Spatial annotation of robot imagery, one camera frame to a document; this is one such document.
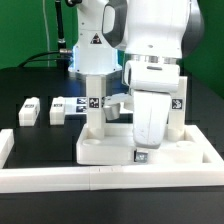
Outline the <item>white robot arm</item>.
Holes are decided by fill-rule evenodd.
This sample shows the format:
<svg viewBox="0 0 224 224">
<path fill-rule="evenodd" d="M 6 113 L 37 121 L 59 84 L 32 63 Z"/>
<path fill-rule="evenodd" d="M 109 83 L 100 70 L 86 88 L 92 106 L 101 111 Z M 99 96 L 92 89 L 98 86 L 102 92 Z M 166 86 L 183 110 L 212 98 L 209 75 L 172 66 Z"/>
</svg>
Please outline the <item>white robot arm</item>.
<svg viewBox="0 0 224 224">
<path fill-rule="evenodd" d="M 197 0 L 65 0 L 78 9 L 72 72 L 85 76 L 81 164 L 127 165 L 202 158 L 185 137 L 187 80 L 178 60 L 201 39 Z"/>
</svg>

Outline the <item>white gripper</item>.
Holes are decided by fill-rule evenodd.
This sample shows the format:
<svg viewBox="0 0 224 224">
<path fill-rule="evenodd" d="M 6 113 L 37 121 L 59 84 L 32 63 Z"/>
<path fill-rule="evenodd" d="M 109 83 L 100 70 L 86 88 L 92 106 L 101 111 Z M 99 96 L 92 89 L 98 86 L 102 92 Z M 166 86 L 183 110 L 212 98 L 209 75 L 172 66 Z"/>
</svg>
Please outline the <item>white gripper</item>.
<svg viewBox="0 0 224 224">
<path fill-rule="evenodd" d="M 133 96 L 133 139 L 137 146 L 157 149 L 161 145 L 179 74 L 176 64 L 126 62 L 124 80 Z M 147 163 L 148 154 L 136 151 L 134 161 Z"/>
</svg>

